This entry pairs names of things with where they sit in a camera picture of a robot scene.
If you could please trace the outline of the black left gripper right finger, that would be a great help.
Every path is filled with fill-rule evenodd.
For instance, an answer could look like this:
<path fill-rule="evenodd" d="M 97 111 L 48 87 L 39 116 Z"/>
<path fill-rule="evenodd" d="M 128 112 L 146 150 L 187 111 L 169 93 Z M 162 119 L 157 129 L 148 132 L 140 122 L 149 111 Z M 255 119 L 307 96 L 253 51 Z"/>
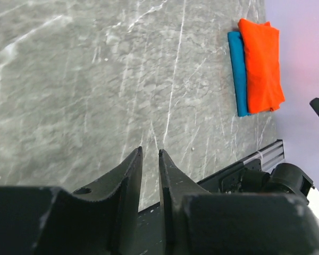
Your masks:
<path fill-rule="evenodd" d="M 319 254 L 319 226 L 299 197 L 276 193 L 186 194 L 177 168 L 159 151 L 160 202 L 168 190 L 177 241 L 173 254 Z"/>

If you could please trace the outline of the orange t shirt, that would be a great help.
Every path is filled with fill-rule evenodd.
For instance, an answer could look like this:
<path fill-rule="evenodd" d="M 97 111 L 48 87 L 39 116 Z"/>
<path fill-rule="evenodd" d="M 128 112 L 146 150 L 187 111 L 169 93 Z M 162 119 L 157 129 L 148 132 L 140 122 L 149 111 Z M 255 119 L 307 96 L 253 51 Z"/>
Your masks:
<path fill-rule="evenodd" d="M 269 22 L 240 19 L 247 71 L 247 103 L 251 114 L 275 111 L 285 102 L 281 85 L 280 31 Z"/>

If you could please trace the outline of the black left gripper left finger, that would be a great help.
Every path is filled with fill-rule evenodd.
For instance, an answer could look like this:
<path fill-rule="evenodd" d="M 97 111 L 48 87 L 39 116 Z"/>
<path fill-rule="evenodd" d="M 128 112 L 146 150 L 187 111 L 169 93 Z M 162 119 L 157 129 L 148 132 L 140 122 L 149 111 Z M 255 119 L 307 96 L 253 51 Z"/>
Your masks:
<path fill-rule="evenodd" d="M 142 149 L 70 193 L 0 186 L 0 254 L 128 254 L 137 226 Z"/>

